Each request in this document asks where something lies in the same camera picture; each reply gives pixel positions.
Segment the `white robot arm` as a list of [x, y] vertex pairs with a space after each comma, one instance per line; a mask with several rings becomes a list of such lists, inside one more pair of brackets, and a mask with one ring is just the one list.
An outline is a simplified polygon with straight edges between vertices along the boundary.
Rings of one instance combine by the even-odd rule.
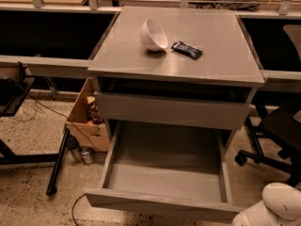
[[262, 190], [262, 200], [234, 217], [231, 226], [301, 226], [301, 191], [282, 183]]

